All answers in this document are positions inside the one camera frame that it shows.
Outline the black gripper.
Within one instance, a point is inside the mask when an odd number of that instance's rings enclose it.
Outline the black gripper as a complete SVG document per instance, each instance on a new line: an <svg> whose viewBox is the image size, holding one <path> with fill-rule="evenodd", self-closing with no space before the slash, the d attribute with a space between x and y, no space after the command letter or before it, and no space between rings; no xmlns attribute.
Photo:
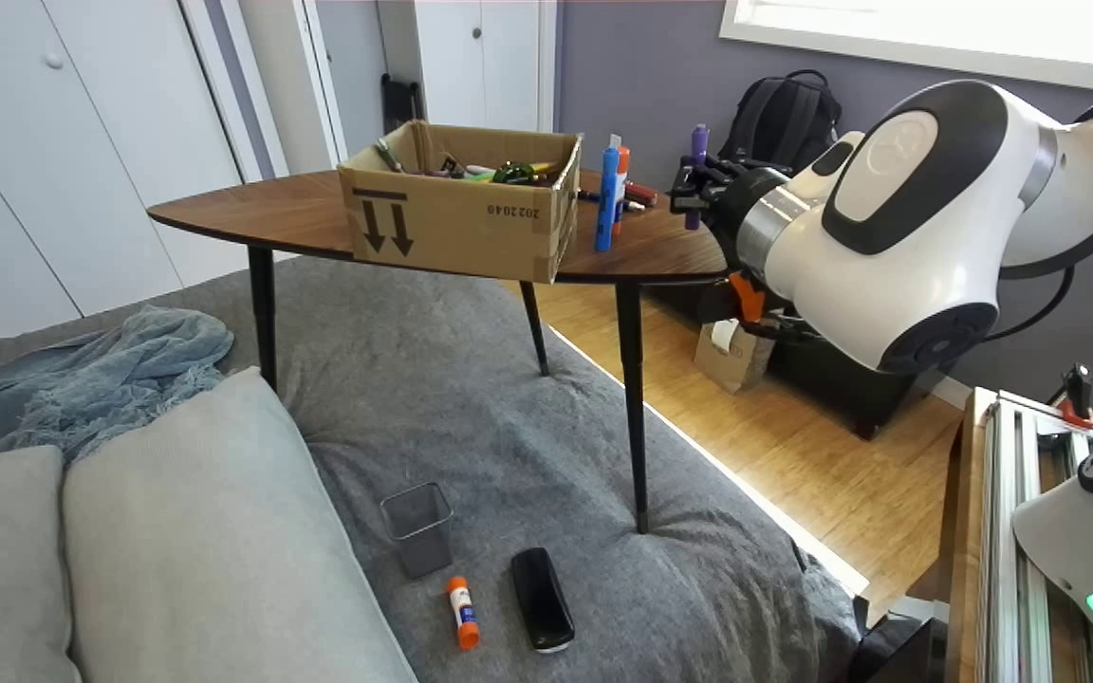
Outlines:
<svg viewBox="0 0 1093 683"><path fill-rule="evenodd" d="M768 163L733 163L733 159L681 159L681 171L669 188L669 207L681 211L693 228L705 224L717 240L733 240L748 207L771 192L784 175Z"/></svg>

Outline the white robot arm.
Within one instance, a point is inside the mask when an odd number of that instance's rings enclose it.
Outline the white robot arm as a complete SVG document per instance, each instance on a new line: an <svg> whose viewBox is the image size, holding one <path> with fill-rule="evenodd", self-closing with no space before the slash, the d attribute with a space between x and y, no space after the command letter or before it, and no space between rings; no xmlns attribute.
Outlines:
<svg viewBox="0 0 1093 683"><path fill-rule="evenodd" d="M847 362L908 374L985 343L1005 276L1093 255L1093 107L942 78L795 175L693 151L672 207Z"/></svg>

